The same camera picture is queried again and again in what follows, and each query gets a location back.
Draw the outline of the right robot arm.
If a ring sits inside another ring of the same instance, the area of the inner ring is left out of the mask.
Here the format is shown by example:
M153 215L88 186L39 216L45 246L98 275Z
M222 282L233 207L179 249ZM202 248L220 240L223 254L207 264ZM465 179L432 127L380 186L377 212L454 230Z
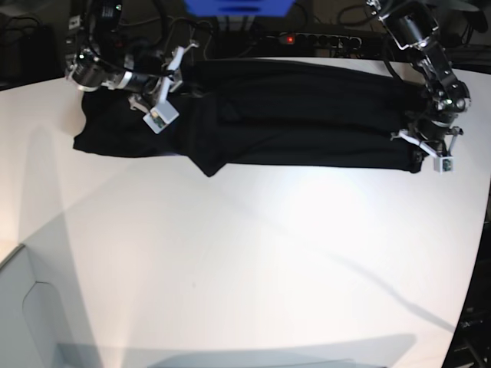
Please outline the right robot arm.
M199 47L191 39L177 46L170 57L166 44L172 27L161 1L152 1L160 23L155 41L124 34L122 1L71 1L66 41L66 76L83 92L101 87L130 93L130 105L149 113L163 110L170 93L183 83L180 71L184 55Z

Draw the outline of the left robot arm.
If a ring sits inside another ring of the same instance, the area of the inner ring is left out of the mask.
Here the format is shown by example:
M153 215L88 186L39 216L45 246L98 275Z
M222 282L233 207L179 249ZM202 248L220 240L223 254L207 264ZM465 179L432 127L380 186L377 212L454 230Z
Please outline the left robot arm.
M404 128L394 139L415 145L440 163L453 160L452 149L463 130L454 125L471 104L467 85L454 74L438 39L439 25L420 1L367 1L371 17L385 28L410 66L424 78L422 106L404 112Z

